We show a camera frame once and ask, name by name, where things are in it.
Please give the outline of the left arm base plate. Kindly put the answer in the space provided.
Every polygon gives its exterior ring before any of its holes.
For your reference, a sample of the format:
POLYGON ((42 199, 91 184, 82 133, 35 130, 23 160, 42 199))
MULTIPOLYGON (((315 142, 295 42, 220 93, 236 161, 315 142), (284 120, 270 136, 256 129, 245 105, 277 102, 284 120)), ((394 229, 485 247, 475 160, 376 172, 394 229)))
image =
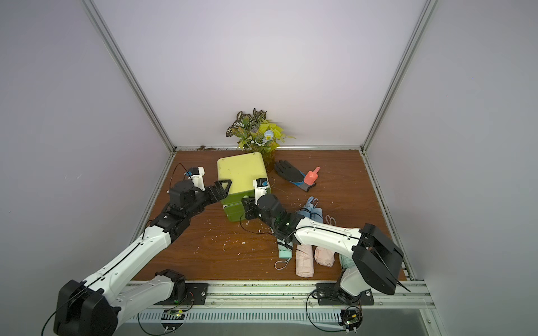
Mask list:
POLYGON ((185 283, 179 288, 175 288, 168 299, 158 302, 156 305, 203 306, 207 298, 208 288, 208 283, 185 283))

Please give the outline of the pink umbrella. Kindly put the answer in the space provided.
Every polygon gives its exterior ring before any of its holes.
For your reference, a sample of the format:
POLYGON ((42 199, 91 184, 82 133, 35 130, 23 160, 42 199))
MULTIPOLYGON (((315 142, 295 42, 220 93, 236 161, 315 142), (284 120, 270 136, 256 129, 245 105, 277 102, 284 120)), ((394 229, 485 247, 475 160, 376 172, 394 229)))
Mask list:
POLYGON ((329 249, 317 246, 315 249, 315 261, 324 267, 332 267, 335 263, 335 252, 329 249))
POLYGON ((312 246, 298 245, 296 247, 296 275, 302 278, 311 278, 314 274, 314 253, 312 246))

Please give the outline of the dark green top drawer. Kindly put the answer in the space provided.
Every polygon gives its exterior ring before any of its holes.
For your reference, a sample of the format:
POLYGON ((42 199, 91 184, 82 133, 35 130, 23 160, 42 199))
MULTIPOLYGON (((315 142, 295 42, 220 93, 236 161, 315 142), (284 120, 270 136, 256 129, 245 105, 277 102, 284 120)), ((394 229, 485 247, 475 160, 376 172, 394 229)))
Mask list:
POLYGON ((261 215, 253 191, 229 195, 221 200, 221 204, 231 223, 259 218, 261 215))

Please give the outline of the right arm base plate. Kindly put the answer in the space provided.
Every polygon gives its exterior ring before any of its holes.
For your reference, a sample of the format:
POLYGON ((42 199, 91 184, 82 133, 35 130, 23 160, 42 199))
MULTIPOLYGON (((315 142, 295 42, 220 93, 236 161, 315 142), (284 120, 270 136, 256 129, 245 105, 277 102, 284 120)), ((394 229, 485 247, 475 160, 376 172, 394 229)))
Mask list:
POLYGON ((374 295, 371 290, 362 291, 358 295, 351 295, 341 289, 335 282, 316 283, 314 298, 322 306, 373 306, 374 295))

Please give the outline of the yellow-green drawer cabinet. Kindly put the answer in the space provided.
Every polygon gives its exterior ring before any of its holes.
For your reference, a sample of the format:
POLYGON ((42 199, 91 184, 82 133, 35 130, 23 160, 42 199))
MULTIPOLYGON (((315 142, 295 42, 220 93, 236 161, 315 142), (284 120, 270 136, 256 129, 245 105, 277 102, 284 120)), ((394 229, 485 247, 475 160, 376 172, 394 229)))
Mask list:
POLYGON ((220 158, 217 161, 217 173, 219 180, 230 179, 233 182, 228 195, 254 192, 253 181, 268 177, 260 153, 220 158))

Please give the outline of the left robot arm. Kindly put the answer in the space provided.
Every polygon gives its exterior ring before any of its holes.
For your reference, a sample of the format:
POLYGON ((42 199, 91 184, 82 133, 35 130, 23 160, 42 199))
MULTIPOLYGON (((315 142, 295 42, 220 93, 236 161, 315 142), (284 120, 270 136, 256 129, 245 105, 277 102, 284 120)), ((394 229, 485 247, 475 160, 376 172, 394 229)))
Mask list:
POLYGON ((158 273, 140 287, 126 285, 156 255, 189 227, 191 219, 228 196, 231 180, 205 187, 201 176, 178 182, 169 202, 151 225, 112 261, 83 281, 71 280, 58 294, 53 331, 56 335, 113 335, 127 320, 157 302, 179 294, 184 276, 172 270, 158 273))

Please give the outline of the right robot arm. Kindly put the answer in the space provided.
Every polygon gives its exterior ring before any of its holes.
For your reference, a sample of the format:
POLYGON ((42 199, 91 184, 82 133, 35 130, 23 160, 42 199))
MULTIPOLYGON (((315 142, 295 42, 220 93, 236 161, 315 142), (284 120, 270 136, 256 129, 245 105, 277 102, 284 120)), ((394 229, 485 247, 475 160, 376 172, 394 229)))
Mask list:
POLYGON ((312 245, 328 249, 353 261, 336 285, 324 296, 332 301, 358 303, 375 290, 394 295, 401 285, 403 251, 375 225, 342 228, 286 211, 273 194, 242 199, 247 219, 259 219, 270 235, 285 247, 312 245))

